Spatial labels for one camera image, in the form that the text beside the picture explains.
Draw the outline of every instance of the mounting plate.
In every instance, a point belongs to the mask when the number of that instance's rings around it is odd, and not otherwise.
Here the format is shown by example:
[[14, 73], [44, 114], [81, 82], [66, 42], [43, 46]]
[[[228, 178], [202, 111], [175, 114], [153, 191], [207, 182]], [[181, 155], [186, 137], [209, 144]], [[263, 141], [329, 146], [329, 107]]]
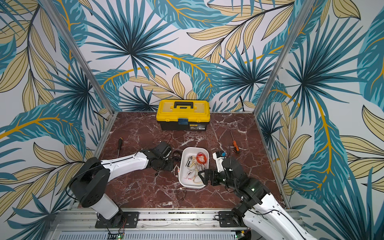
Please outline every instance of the mounting plate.
[[218, 220], [220, 223], [220, 227], [246, 227], [243, 221], [240, 224], [236, 224], [233, 220], [233, 212], [232, 211], [219, 211], [218, 212]]
[[[139, 220], [139, 212], [123, 212], [123, 217], [127, 219], [124, 228], [136, 228], [137, 221]], [[96, 221], [95, 228], [113, 228], [113, 226], [107, 221]]]

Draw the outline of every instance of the toolbox label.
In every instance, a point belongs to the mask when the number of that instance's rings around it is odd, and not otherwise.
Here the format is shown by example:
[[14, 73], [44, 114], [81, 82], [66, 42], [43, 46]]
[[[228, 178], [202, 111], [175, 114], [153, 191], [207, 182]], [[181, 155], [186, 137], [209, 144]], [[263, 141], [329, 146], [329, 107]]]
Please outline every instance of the toolbox label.
[[190, 130], [205, 130], [206, 126], [203, 124], [190, 124], [189, 129]]

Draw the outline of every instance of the red marble surface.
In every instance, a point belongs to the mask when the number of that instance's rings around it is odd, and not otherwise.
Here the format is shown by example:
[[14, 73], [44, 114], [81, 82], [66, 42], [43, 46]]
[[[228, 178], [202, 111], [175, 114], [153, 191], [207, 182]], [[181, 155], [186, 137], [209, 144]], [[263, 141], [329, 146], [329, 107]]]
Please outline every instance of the red marble surface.
[[[229, 146], [232, 146], [231, 130], [240, 148], [239, 154], [232, 152], [231, 155], [237, 156], [245, 172], [263, 182], [275, 198], [283, 203], [253, 115], [212, 113], [210, 117], [210, 124], [205, 132], [162, 131], [156, 122], [156, 113], [119, 113], [100, 159], [117, 157], [117, 142], [120, 137], [124, 140], [120, 156], [124, 156], [141, 148], [155, 147], [167, 134], [172, 133], [169, 144], [173, 150], [183, 150], [186, 147], [205, 148], [210, 153], [209, 167], [216, 169], [212, 152], [220, 149], [228, 151]], [[175, 190], [181, 184], [173, 173], [160, 171], [157, 176], [155, 173], [153, 169], [144, 169], [119, 176], [108, 183], [106, 194], [120, 207], [129, 208], [232, 208], [240, 200], [233, 193], [227, 192], [224, 186], [207, 185], [198, 190], [187, 189], [185, 200], [179, 201]]]

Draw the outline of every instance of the white plastic bin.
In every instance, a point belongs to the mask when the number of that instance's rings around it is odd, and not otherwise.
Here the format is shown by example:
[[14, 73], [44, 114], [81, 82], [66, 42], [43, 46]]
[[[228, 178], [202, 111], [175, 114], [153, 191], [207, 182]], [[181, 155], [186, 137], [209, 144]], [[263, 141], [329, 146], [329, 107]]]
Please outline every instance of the white plastic bin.
[[[188, 162], [188, 158], [190, 156], [196, 156], [199, 152], [202, 152], [207, 157], [207, 162], [204, 164], [204, 167], [208, 169], [209, 167], [209, 153], [206, 149], [200, 148], [200, 147], [187, 147], [184, 149], [183, 154], [181, 156], [181, 162], [180, 162], [180, 172], [179, 172], [179, 182], [181, 185], [187, 188], [192, 189], [201, 189], [205, 187], [203, 183], [194, 183], [193, 180], [186, 179], [187, 172], [189, 171], [186, 167], [186, 164]], [[201, 179], [199, 176], [195, 178], [195, 182], [201, 182]]]

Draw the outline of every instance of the screwdriver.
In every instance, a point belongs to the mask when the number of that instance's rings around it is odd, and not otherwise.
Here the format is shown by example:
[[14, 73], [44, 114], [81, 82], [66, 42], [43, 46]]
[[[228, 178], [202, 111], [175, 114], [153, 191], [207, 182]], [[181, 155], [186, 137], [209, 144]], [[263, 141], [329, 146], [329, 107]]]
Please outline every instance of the screwdriver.
[[232, 131], [229, 131], [231, 133], [231, 136], [232, 136], [232, 139], [233, 139], [233, 146], [235, 147], [235, 153], [239, 153], [240, 150], [239, 150], [239, 147], [237, 146], [237, 143], [235, 141], [235, 139], [233, 138], [233, 135], [232, 135]]
[[122, 145], [122, 137], [119, 138], [119, 142], [118, 142], [118, 157], [119, 157], [119, 154], [120, 154], [121, 145]]

